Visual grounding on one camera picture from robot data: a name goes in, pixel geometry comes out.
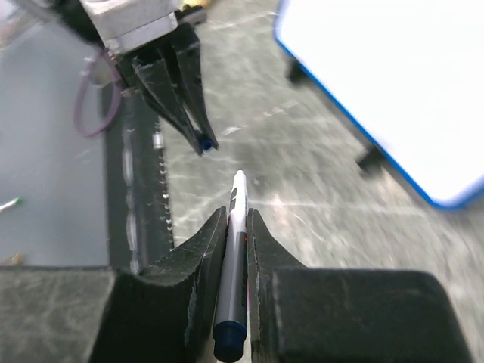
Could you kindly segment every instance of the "white tabletop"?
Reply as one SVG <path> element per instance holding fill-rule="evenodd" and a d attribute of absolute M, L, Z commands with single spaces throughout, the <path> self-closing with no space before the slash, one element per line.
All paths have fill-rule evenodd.
<path fill-rule="evenodd" d="M 275 36 L 432 204 L 484 188 L 483 0 L 282 0 Z"/>

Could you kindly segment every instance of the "purple wire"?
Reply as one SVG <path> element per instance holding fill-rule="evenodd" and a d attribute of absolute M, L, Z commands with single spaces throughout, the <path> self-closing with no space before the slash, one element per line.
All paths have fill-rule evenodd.
<path fill-rule="evenodd" d="M 106 61 L 113 77 L 113 98 L 111 99 L 111 106 L 101 124 L 101 127 L 93 132 L 87 132 L 82 127 L 82 106 L 84 105 L 85 95 L 88 91 L 88 87 L 90 84 L 90 76 L 101 59 Z M 113 122 L 114 117 L 116 116 L 116 113 L 119 109 L 119 106 L 121 105 L 121 88 L 117 84 L 117 81 L 119 79 L 119 73 L 113 65 L 109 54 L 105 49 L 101 49 L 96 55 L 94 61 L 90 62 L 86 68 L 86 74 L 84 75 L 84 79 L 82 80 L 81 86 L 79 87 L 79 91 L 76 97 L 76 105 L 74 106 L 74 126 L 76 127 L 78 133 L 85 138 L 92 138 L 94 136 L 97 136 L 102 132 L 105 132 L 111 126 L 111 123 Z"/>

